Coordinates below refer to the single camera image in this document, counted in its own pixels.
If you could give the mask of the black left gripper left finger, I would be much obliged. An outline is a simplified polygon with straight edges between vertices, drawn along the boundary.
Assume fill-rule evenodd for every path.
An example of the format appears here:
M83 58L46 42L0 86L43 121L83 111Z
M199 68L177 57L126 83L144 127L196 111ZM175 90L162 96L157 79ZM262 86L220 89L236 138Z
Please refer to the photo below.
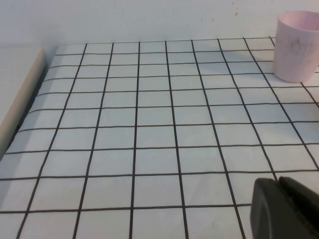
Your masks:
M316 239L301 223L279 180L256 179L250 223L254 239Z

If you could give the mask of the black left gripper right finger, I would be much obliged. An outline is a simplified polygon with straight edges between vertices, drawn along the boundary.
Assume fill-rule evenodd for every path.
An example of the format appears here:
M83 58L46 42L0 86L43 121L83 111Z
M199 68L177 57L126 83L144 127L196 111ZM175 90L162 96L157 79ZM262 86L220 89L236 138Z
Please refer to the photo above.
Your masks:
M301 223L319 238L319 195L291 177L280 177L279 185L294 207Z

